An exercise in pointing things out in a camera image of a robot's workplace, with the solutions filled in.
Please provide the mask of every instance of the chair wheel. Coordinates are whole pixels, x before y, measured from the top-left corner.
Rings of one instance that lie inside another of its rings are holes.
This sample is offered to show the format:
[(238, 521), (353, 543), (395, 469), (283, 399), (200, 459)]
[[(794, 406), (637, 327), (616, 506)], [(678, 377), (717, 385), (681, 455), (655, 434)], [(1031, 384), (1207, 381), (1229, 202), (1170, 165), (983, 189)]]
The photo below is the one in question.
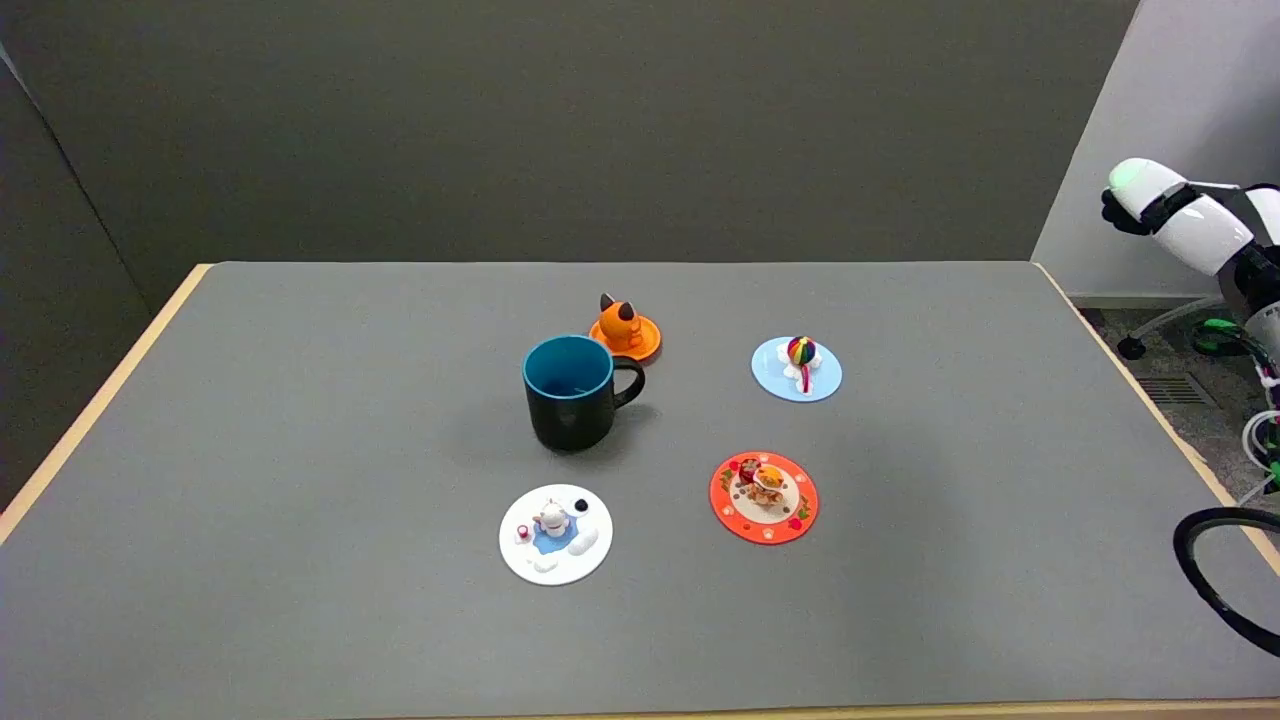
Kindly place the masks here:
[(1125, 360), (1137, 360), (1147, 354), (1147, 346), (1135, 337), (1126, 337), (1116, 343), (1116, 350)]

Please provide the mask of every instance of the mug handle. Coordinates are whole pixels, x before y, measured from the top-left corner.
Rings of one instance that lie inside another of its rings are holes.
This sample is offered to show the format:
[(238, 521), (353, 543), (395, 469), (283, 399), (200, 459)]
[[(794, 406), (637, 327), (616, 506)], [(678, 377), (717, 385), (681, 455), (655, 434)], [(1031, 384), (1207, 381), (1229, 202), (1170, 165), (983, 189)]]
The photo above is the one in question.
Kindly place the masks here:
[(630, 357), (614, 356), (613, 369), (631, 370), (632, 373), (636, 374), (636, 379), (631, 380), (631, 384), (628, 384), (622, 392), (613, 396), (613, 406), (622, 407), (627, 402), (631, 402), (632, 400), (639, 397), (640, 391), (644, 389), (644, 368), (640, 365), (640, 363), (636, 363)]

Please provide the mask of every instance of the floor vent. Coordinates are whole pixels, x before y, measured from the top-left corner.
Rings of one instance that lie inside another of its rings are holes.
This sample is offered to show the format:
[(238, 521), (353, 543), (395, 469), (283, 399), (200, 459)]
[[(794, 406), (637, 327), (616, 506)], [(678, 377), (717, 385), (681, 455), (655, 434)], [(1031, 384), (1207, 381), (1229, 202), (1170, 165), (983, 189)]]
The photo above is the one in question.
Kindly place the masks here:
[(1188, 373), (1181, 375), (1137, 375), (1138, 384), (1147, 391), (1156, 405), (1207, 405), (1217, 407), (1213, 398), (1204, 392), (1196, 378)]

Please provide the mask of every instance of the orange coaster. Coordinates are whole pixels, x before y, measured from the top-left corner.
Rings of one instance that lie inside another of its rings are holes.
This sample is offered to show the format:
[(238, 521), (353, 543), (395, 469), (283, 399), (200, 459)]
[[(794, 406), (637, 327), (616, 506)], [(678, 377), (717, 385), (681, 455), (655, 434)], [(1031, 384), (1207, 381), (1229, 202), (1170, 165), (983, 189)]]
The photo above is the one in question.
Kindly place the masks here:
[(635, 347), (618, 350), (609, 345), (609, 340), (604, 337), (603, 332), (600, 332), (599, 320), (591, 324), (591, 329), (588, 331), (586, 334), (599, 341), (604, 347), (608, 347), (609, 352), (630, 357), (636, 361), (648, 360), (654, 352), (658, 352), (658, 347), (662, 346), (662, 331), (658, 329), (658, 325), (655, 325), (653, 320), (645, 318), (644, 315), (640, 315), (640, 345)]
[(773, 452), (741, 452), (721, 462), (712, 474), (710, 498), (728, 532), (760, 544), (791, 542), (818, 519), (813, 478)]

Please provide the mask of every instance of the wooden table edge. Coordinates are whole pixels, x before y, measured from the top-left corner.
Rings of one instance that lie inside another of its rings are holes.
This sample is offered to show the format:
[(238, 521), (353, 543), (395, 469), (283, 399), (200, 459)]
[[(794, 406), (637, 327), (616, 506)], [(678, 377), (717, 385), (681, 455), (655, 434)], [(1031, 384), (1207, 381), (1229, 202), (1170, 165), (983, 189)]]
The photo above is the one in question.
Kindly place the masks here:
[(156, 338), (160, 337), (160, 333), (163, 333), (165, 327), (169, 324), (169, 320), (173, 320), (173, 316), (178, 314), (182, 304), (187, 301), (187, 297), (189, 297), (191, 292), (196, 290), (196, 286), (200, 284), (200, 279), (205, 277), (205, 273), (207, 273), (210, 268), (212, 268), (211, 264), (201, 264), (192, 268), (191, 273), (187, 274), (187, 279), (182, 281), (182, 284), (178, 286), (178, 290), (175, 290), (168, 302), (164, 304), (164, 307), (161, 307), (160, 313), (154, 320), (151, 320), (147, 329), (142, 331), (142, 334), (138, 336), (137, 342), (134, 342), (133, 347), (131, 347), (124, 355), (120, 364), (115, 366), (115, 370), (111, 370), (110, 375), (108, 375), (102, 387), (97, 388), (97, 392), (93, 393), (93, 398), (88, 401), (88, 405), (86, 405), (84, 410), (82, 410), (76, 418), (72, 427), (63, 433), (58, 445), (49, 451), (44, 462), (36, 468), (36, 471), (32, 473), (29, 479), (27, 479), (27, 483), (18, 491), (18, 495), (13, 497), (9, 506), (5, 507), (4, 514), (0, 514), (0, 544), (4, 544), (4, 542), (9, 539), (9, 536), (18, 527), (18, 523), (22, 521), (22, 518), (28, 510), (31, 510), (36, 501), (40, 500), (40, 495), (44, 493), (45, 488), (49, 487), (49, 483), (54, 480), (54, 475), (63, 469), (63, 465), (67, 462), (67, 459), (72, 456), (72, 452), (76, 452), (76, 447), (79, 446), (82, 439), (84, 439), (90, 428), (93, 427), (93, 423), (96, 423), (102, 415), (106, 406), (113, 398), (115, 398), (115, 393), (119, 392), (120, 387), (124, 386), (124, 382), (129, 379), (133, 369), (138, 366), (142, 357), (145, 357), (147, 351), (151, 350)]
[[(1133, 387), (1134, 392), (1146, 402), (1147, 409), (1151, 410), (1152, 415), (1160, 421), (1169, 437), (1172, 438), (1174, 445), (1183, 451), (1187, 460), (1196, 469), (1204, 484), (1208, 486), (1210, 491), (1219, 498), (1222, 505), (1233, 505), (1230, 493), (1222, 487), (1222, 483), (1217, 479), (1212, 470), (1204, 464), (1204, 459), (1196, 451), (1196, 448), (1187, 445), (1178, 433), (1174, 432), (1172, 425), (1169, 420), (1156, 409), (1155, 402), (1147, 396), (1147, 393), (1134, 379), (1133, 374), (1129, 373), (1120, 360), (1111, 352), (1111, 348), (1102, 341), (1097, 331), (1093, 329), (1089, 323), (1080, 316), (1075, 305), (1071, 304), (1070, 299), (1062, 292), (1062, 288), (1057, 284), (1057, 281), (1044, 269), (1039, 263), (1032, 263), (1044, 274), (1053, 290), (1062, 297), (1068, 307), (1079, 318), (1080, 323), (1085, 327), (1093, 340), (1097, 341), (1102, 351), (1111, 359), (1116, 369), (1125, 378), (1125, 380)], [(191, 293), (200, 284), (200, 281), (205, 277), (205, 273), (212, 268), (212, 264), (200, 264), (192, 268), (187, 278), (178, 286), (178, 290), (169, 297), (160, 313), (151, 320), (147, 329), (142, 332), (129, 352), (125, 354), (120, 364), (115, 366), (115, 370), (106, 378), (102, 387), (97, 389), (93, 398), (90, 400), (84, 410), (76, 418), (72, 427), (63, 433), (63, 437), (58, 441), (58, 445), (49, 452), (44, 462), (36, 468), (27, 483), (18, 491), (13, 501), (3, 514), (0, 514), (0, 544), (9, 538), (13, 530), (18, 527), (18, 523), (27, 514), (28, 510), (40, 500), (40, 495), (45, 492), (49, 483), (52, 482), (54, 477), (70, 457), (76, 447), (79, 446), (81, 441), (93, 427), (93, 423), (102, 415), (106, 406), (115, 398), (115, 393), (120, 391), (124, 382), (129, 379), (133, 369), (138, 366), (142, 357), (146, 356), (151, 346), (155, 345), (160, 333), (164, 332), (169, 322), (173, 320), (182, 305), (191, 297)], [(1280, 574), (1280, 552), (1276, 551), (1275, 546), (1266, 538), (1261, 530), (1245, 529), (1249, 533), (1249, 538), (1253, 544), (1262, 553), (1263, 559), (1275, 569), (1276, 574)], [(922, 705), (922, 706), (884, 706), (884, 707), (819, 707), (819, 708), (786, 708), (786, 710), (749, 710), (749, 711), (723, 711), (723, 712), (658, 712), (658, 714), (632, 714), (632, 715), (563, 715), (563, 716), (540, 716), (540, 717), (595, 717), (599, 720), (621, 720), (623, 717), (644, 717), (646, 720), (677, 720), (689, 717), (721, 717), (724, 720), (983, 720), (986, 717), (1000, 719), (1000, 720), (1052, 720), (1053, 717), (1061, 717), (1062, 715), (1073, 714), (1091, 714), (1094, 720), (1106, 720), (1108, 717), (1115, 717), (1117, 720), (1128, 720), (1132, 717), (1151, 717), (1156, 720), (1211, 720), (1213, 717), (1226, 717), (1230, 715), (1233, 720), (1263, 720), (1275, 717), (1275, 712), (1280, 711), (1280, 698), (1260, 698), (1260, 700), (1203, 700), (1203, 701), (1071, 701), (1071, 702), (1027, 702), (1027, 703), (978, 703), (978, 705)], [(416, 717), (401, 717), (389, 720), (416, 720)]]
[[(1187, 461), (1190, 462), (1192, 468), (1196, 469), (1196, 474), (1198, 474), (1201, 479), (1204, 480), (1204, 484), (1208, 486), (1210, 492), (1212, 492), (1213, 496), (1217, 498), (1217, 501), (1224, 506), (1234, 506), (1235, 500), (1231, 497), (1231, 493), (1226, 492), (1226, 487), (1222, 486), (1222, 480), (1217, 479), (1217, 475), (1213, 474), (1213, 470), (1211, 470), (1210, 466), (1204, 464), (1204, 457), (1199, 454), (1199, 451), (1197, 451), (1194, 447), (1188, 445), (1187, 441), (1179, 437), (1178, 432), (1174, 430), (1174, 427), (1169, 424), (1169, 419), (1165, 418), (1165, 414), (1161, 413), (1158, 407), (1156, 407), (1156, 404), (1147, 395), (1147, 391), (1142, 389), (1142, 386), (1138, 384), (1138, 380), (1133, 377), (1133, 373), (1129, 372), (1129, 368), (1124, 366), (1124, 363), (1121, 363), (1120, 359), (1116, 357), (1114, 352), (1111, 352), (1111, 348), (1107, 347), (1107, 343), (1102, 340), (1102, 336), (1100, 336), (1098, 332), (1093, 329), (1093, 325), (1091, 325), (1089, 322), (1084, 319), (1084, 315), (1080, 315), (1080, 311), (1076, 310), (1075, 305), (1071, 304), (1071, 300), (1066, 296), (1065, 292), (1062, 292), (1062, 287), (1057, 284), (1057, 281), (1053, 279), (1053, 275), (1051, 275), (1048, 270), (1044, 269), (1044, 265), (1041, 265), (1039, 263), (1032, 263), (1032, 264), (1039, 268), (1042, 273), (1044, 273), (1044, 277), (1048, 279), (1050, 284), (1053, 286), (1053, 290), (1056, 290), (1057, 293), (1062, 296), (1062, 301), (1071, 307), (1071, 311), (1080, 320), (1080, 324), (1083, 324), (1085, 329), (1089, 331), (1089, 334), (1093, 336), (1093, 340), (1098, 343), (1098, 347), (1101, 347), (1102, 351), (1106, 352), (1107, 357), (1111, 359), (1111, 364), (1116, 366), (1116, 370), (1120, 372), (1120, 375), (1125, 379), (1125, 382), (1128, 382), (1129, 386), (1133, 387), (1133, 391), (1138, 393), (1138, 397), (1140, 397), (1142, 401), (1147, 405), (1147, 410), (1151, 410), (1151, 414), (1156, 416), (1156, 420), (1160, 421), (1160, 427), (1165, 428), (1165, 432), (1169, 433), (1170, 439), (1174, 441), (1174, 445), (1178, 446), (1178, 450), (1183, 451), (1183, 455), (1187, 456)], [(1275, 571), (1276, 575), (1280, 575), (1280, 551), (1276, 550), (1276, 546), (1271, 542), (1267, 534), (1257, 528), (1242, 528), (1242, 530), (1244, 530), (1244, 534), (1247, 534), (1249, 537), (1249, 541), (1253, 542), (1253, 547), (1258, 548), (1258, 552), (1262, 553), (1262, 559), (1267, 562), (1267, 565), (1271, 566), (1271, 569)], [(1169, 530), (1170, 538), (1172, 537), (1172, 532), (1174, 532), (1172, 529)]]

